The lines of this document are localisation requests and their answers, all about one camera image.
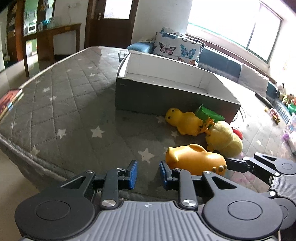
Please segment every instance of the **open box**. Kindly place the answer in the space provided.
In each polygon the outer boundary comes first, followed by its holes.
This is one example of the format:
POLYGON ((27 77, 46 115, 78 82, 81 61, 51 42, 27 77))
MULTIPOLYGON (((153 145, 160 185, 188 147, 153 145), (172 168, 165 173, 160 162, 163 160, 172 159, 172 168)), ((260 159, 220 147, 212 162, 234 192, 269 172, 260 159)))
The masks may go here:
POLYGON ((231 123, 241 104, 219 78, 224 77, 179 61, 133 52, 117 70, 116 109, 165 115, 170 108, 194 112, 203 104, 231 123))

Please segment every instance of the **red toy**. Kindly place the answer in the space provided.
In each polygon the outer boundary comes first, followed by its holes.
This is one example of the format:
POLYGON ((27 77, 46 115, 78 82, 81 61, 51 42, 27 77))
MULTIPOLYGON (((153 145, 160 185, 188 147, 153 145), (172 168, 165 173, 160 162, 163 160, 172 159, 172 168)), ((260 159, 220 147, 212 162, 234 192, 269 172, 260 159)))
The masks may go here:
POLYGON ((235 134, 238 135, 238 137, 242 140, 242 133, 240 132, 239 129, 235 128, 235 127, 232 127, 232 130, 235 134))

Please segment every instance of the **yellow plush toy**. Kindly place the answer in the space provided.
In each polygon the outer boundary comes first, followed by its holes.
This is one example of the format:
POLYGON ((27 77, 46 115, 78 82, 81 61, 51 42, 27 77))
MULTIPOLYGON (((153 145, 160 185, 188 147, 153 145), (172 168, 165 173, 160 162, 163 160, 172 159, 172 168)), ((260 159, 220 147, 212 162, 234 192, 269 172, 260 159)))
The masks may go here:
POLYGON ((242 152, 242 140, 225 121, 214 123, 205 139, 209 151, 217 150, 225 157, 234 157, 242 152))
POLYGON ((207 152, 197 144, 170 147, 165 155, 165 162, 170 169, 181 168, 190 171, 191 175, 198 176, 201 176, 204 171, 224 175, 227 168, 223 156, 218 153, 207 152))
POLYGON ((211 124, 211 121, 207 121, 203 125, 203 121, 196 117, 193 112, 183 113, 176 108, 171 108, 167 111, 165 120, 172 126, 176 126, 181 135, 187 134, 195 137, 199 133, 208 132, 208 126, 211 124))

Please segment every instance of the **quilted mat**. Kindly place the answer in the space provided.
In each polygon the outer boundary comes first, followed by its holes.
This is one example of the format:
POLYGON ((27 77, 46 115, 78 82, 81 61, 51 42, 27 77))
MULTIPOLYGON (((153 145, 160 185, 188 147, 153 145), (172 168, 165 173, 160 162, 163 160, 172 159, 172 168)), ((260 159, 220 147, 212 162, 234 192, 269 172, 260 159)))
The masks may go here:
MULTIPOLYGON (((163 116, 116 110, 118 66, 117 48, 90 47, 24 86, 23 98, 0 124, 0 148, 34 185, 42 189, 87 169, 104 174, 136 159, 136 187, 122 192, 122 197, 177 198, 176 191, 163 190, 159 162, 168 147, 191 143, 206 147, 205 136, 179 135, 163 116)), ((284 122, 276 125, 254 92, 228 79, 223 83, 242 104, 232 123, 244 136, 240 157, 261 152, 293 159, 281 140, 284 122)), ((227 171, 226 177, 257 192, 268 189, 248 172, 227 171)))

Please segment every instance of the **wooden table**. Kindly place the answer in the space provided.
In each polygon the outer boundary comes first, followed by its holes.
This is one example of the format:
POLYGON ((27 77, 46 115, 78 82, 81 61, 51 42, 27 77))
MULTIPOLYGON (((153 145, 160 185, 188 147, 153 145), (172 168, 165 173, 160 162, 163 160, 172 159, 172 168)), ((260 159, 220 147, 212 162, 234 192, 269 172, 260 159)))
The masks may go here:
POLYGON ((37 33, 29 34, 23 37, 22 51, 24 56, 25 71, 27 77, 29 77, 28 61, 26 42, 32 39, 37 39, 37 54, 38 61, 49 61, 50 64, 54 64, 54 36, 70 31, 76 31, 76 52, 80 48, 80 23, 57 26, 54 28, 48 28, 37 33))

